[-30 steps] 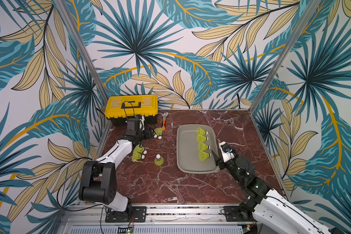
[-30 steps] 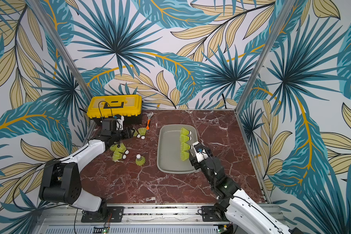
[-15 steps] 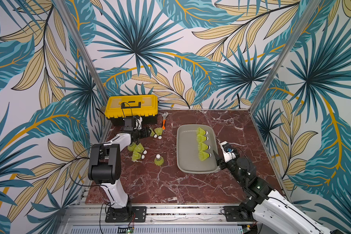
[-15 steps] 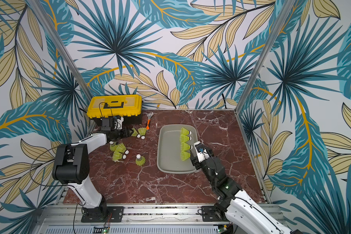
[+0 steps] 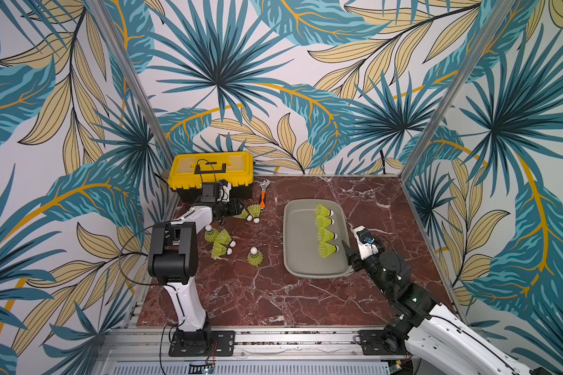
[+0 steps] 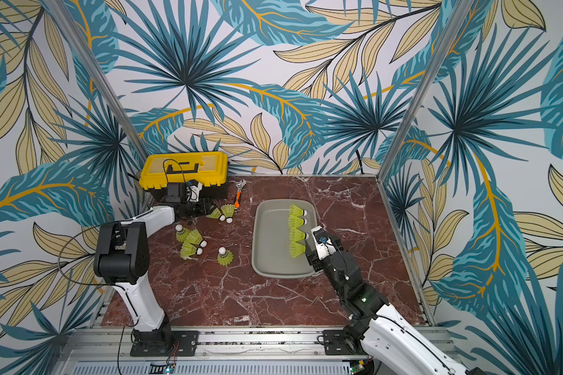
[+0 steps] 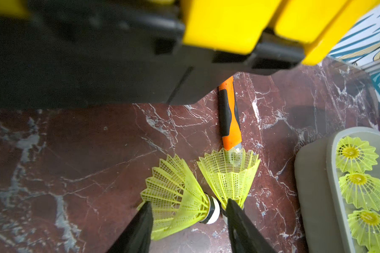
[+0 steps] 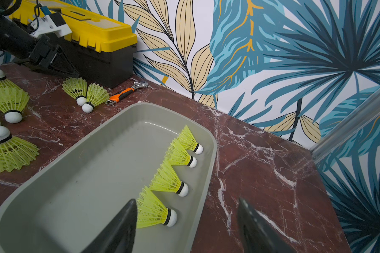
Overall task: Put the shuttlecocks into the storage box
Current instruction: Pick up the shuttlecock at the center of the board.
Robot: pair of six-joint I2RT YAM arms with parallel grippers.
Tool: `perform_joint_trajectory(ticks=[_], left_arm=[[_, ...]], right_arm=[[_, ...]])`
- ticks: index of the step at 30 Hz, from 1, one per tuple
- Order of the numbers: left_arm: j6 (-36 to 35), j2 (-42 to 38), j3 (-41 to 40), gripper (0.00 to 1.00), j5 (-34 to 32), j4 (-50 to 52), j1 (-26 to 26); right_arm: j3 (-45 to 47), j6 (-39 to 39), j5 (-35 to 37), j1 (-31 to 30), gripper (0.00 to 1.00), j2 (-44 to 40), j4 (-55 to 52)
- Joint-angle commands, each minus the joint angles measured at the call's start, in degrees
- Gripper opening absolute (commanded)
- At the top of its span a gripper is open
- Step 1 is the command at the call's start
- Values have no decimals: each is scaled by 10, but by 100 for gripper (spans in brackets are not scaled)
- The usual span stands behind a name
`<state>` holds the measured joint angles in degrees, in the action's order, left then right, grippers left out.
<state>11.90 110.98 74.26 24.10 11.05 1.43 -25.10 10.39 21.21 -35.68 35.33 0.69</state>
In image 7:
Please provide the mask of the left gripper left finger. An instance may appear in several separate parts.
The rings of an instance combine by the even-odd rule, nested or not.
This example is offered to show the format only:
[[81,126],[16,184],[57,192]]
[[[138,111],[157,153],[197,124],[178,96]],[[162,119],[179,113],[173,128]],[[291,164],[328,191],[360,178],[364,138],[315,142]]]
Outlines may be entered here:
[[148,253],[153,229],[150,202],[145,202],[107,253]]

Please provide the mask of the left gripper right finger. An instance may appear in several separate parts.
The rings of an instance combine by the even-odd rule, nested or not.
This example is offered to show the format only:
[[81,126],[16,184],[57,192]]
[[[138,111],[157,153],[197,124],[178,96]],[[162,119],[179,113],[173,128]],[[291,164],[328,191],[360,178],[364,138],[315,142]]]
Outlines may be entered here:
[[228,230],[233,253],[275,253],[240,206],[228,199]]

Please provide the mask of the yellow-green shuttlecock four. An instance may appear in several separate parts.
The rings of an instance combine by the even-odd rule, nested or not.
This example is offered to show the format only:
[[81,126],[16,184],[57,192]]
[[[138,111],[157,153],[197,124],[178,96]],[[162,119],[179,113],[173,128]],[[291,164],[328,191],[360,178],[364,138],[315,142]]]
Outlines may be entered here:
[[152,168],[142,203],[150,203],[153,214],[151,240],[161,240],[196,223],[213,224],[221,214],[221,204],[205,193],[184,159],[168,155]]

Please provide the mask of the grey plastic storage tray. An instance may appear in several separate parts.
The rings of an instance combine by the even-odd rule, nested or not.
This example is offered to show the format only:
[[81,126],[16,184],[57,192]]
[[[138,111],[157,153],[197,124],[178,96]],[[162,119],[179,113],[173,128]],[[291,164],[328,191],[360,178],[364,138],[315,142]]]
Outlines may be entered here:
[[376,148],[378,164],[369,174],[380,179],[380,132],[353,127],[302,147],[295,159],[295,177],[303,224],[311,253],[366,253],[368,250],[351,237],[348,215],[355,207],[347,204],[339,190],[343,175],[336,167],[340,139],[358,137]]

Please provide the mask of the yellow-green shuttlecock one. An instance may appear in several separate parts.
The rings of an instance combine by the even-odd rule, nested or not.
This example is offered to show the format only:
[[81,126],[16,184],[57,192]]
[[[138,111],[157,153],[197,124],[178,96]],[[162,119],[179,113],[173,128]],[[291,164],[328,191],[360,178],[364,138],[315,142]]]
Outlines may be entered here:
[[380,179],[355,172],[340,177],[338,182],[347,204],[357,209],[380,211]]

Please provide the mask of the yellow-green shuttlecock three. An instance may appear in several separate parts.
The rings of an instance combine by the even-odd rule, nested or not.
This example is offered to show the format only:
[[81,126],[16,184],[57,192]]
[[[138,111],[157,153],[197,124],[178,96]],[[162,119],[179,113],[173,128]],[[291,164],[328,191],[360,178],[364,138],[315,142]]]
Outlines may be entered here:
[[353,239],[365,246],[369,253],[380,253],[380,214],[370,210],[356,210],[348,215]]

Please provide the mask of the yellow-green shuttlecock two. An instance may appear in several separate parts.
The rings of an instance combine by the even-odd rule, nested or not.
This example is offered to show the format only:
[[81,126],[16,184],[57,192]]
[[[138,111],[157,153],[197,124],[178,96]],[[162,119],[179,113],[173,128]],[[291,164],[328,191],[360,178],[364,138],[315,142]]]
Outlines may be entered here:
[[336,148],[336,168],[341,172],[365,173],[378,165],[376,148],[359,137],[346,136],[339,140]]

